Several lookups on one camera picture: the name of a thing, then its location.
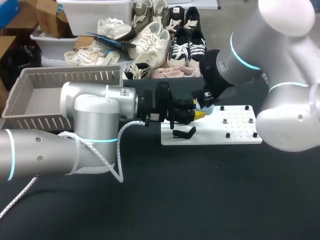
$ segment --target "white storage bin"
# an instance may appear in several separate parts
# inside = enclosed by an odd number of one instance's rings
[[[43,56],[46,59],[65,59],[66,52],[73,51],[73,47],[79,37],[76,38],[54,38],[54,37],[41,37],[40,31],[35,30],[30,38],[35,40],[39,45]]]
[[[75,36],[97,33],[98,21],[119,19],[129,24],[132,19],[132,0],[57,0],[62,4],[71,31]]]

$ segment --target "gray plastic basket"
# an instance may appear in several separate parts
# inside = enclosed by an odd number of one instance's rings
[[[16,80],[2,117],[15,129],[74,129],[60,112],[66,82],[123,86],[121,66],[26,68]]]

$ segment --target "yellow object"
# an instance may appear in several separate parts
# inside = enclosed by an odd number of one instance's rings
[[[206,116],[207,112],[205,111],[195,111],[195,116],[193,121],[199,120],[199,119],[203,119]]]

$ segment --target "pink sneaker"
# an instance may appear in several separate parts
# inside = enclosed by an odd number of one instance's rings
[[[201,77],[199,68],[186,66],[173,66],[158,68],[151,71],[151,79],[172,79],[172,78],[198,78]]]

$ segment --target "white pegboard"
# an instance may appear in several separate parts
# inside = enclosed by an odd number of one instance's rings
[[[235,144],[261,144],[262,139],[254,137],[256,130],[256,116],[252,106],[214,106],[213,113],[205,118],[192,122],[190,125],[175,124],[174,130],[189,132],[196,127],[196,132],[189,140],[173,136],[170,123],[161,123],[162,145],[235,145]]]

